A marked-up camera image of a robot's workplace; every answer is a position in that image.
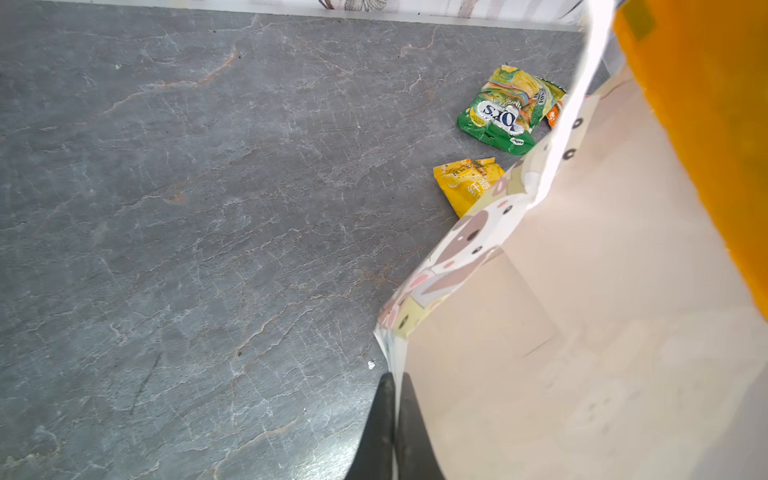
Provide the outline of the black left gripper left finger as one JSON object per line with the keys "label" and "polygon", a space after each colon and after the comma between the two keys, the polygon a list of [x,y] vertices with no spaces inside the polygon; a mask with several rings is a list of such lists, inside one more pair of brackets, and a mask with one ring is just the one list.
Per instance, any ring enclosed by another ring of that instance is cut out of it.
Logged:
{"label": "black left gripper left finger", "polygon": [[392,480],[396,387],[391,373],[381,376],[368,418],[345,480]]}

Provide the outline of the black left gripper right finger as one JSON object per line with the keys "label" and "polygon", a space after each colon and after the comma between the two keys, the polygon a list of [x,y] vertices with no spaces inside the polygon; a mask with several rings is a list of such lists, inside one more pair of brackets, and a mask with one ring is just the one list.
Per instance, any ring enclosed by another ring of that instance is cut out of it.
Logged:
{"label": "black left gripper right finger", "polygon": [[408,373],[402,377],[394,447],[400,480],[445,480]]}

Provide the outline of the white cartoon paper gift bag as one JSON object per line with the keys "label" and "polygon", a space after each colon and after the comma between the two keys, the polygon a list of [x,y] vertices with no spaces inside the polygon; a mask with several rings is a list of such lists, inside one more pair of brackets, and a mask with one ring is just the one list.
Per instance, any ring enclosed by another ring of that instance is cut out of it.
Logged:
{"label": "white cartoon paper gift bag", "polygon": [[588,3],[554,130],[377,325],[445,479],[767,475],[767,311],[627,63],[620,6]]}

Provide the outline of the yellow snack packet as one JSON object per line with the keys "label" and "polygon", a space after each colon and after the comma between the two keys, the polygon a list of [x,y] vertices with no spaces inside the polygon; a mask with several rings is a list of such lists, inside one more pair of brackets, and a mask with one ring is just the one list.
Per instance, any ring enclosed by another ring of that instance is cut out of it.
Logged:
{"label": "yellow snack packet", "polygon": [[503,175],[495,158],[464,159],[433,169],[434,179],[459,218]]}

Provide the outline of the green Fox's candy bag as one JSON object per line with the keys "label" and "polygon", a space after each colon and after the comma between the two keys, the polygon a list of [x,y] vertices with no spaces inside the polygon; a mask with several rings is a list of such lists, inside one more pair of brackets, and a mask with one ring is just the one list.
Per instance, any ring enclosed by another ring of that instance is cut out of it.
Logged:
{"label": "green Fox's candy bag", "polygon": [[503,64],[458,115],[457,126],[487,145],[522,157],[536,145],[534,127],[546,121],[554,102],[565,96],[562,87]]}

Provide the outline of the yellow Lot 100 candy bag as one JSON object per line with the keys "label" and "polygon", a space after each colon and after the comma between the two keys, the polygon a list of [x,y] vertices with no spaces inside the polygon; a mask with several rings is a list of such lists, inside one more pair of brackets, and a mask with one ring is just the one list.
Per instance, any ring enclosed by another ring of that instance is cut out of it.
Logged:
{"label": "yellow Lot 100 candy bag", "polygon": [[627,63],[767,311],[767,4],[625,1]]}

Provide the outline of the orange snack packet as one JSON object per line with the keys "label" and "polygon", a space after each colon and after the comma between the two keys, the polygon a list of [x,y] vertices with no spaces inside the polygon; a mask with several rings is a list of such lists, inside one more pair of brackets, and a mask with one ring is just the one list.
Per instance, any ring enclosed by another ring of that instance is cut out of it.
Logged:
{"label": "orange snack packet", "polygon": [[547,124],[550,129],[554,129],[564,108],[563,100],[557,100],[552,105],[551,109],[545,115]]}

